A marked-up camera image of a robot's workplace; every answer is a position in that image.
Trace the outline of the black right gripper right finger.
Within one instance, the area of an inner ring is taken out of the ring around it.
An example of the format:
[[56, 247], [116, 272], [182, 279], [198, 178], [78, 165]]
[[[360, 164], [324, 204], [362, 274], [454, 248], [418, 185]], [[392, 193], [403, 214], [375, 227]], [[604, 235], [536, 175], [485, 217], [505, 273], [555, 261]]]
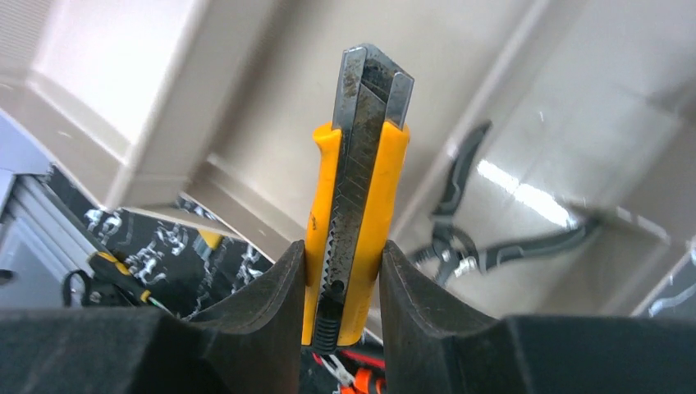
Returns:
[[692, 393], [695, 325], [650, 318], [492, 318], [388, 241], [379, 274], [390, 393]]

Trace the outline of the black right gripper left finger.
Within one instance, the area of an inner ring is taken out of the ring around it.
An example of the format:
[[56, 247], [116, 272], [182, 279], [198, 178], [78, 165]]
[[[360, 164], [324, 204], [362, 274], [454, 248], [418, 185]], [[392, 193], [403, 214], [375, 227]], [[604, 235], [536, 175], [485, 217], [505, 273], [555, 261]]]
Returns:
[[190, 321], [156, 308], [1, 313], [4, 393], [296, 393], [305, 246]]

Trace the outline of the orange black needle nose pliers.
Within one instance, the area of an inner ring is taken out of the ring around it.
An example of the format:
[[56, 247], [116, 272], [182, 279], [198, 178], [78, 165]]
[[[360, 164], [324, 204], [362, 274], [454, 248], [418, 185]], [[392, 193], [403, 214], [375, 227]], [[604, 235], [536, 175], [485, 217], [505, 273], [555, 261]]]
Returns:
[[332, 355], [312, 353], [312, 356], [337, 380], [339, 393], [388, 393], [383, 358], [353, 350], [339, 350]]

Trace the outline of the black yellow screwdriver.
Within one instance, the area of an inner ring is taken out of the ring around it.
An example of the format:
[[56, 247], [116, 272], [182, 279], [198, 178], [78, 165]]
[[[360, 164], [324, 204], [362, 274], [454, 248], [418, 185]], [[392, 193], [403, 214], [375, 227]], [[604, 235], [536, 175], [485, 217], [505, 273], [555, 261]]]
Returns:
[[169, 314], [172, 312], [139, 279], [131, 274], [129, 268], [113, 254], [98, 251], [90, 255], [88, 265], [94, 275], [104, 282], [114, 285], [134, 306], [153, 306]]

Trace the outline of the yellow utility knife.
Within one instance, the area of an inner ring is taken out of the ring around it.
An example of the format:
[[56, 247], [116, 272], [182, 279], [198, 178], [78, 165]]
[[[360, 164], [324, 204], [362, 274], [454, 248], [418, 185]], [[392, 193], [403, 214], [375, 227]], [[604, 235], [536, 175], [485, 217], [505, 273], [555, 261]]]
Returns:
[[348, 48], [332, 119], [313, 133], [320, 164], [304, 241], [301, 341], [320, 355], [362, 336], [410, 142], [413, 88], [377, 46]]

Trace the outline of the yellow hex key set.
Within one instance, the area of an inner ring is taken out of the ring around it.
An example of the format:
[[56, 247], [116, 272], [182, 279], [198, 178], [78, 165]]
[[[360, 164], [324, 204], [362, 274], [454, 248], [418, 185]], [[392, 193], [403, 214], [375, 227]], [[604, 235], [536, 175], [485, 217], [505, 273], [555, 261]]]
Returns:
[[209, 260], [210, 255], [222, 243], [223, 236], [211, 231], [198, 230], [198, 235], [193, 243], [196, 254], [204, 261]]

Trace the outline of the translucent beige tool box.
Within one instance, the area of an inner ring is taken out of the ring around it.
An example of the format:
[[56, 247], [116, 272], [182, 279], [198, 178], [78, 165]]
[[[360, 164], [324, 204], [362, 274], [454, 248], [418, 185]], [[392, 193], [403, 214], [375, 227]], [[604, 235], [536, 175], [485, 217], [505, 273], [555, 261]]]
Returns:
[[4, 1], [1, 113], [105, 211], [236, 235], [275, 259], [310, 222], [314, 130], [404, 121], [387, 232], [488, 126], [453, 222], [494, 245], [600, 227], [446, 288], [504, 314], [646, 314], [695, 242], [692, 1]]

